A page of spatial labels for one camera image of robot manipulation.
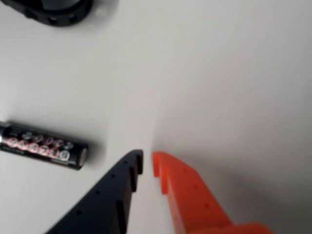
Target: white table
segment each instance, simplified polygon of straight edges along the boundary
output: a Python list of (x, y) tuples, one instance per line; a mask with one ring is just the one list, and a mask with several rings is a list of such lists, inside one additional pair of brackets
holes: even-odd
[(151, 150), (196, 168), (234, 222), (309, 233), (311, 7), (121, 0), (53, 28), (1, 5), (0, 120), (97, 147), (78, 172), (0, 153), (0, 233), (45, 232), (134, 148), (129, 234), (174, 233)]

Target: orange plastic piece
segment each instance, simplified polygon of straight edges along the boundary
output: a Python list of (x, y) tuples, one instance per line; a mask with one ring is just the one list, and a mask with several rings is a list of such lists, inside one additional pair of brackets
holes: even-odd
[(168, 195), (177, 234), (271, 234), (260, 224), (234, 225), (198, 173), (164, 153), (153, 153), (154, 176)]

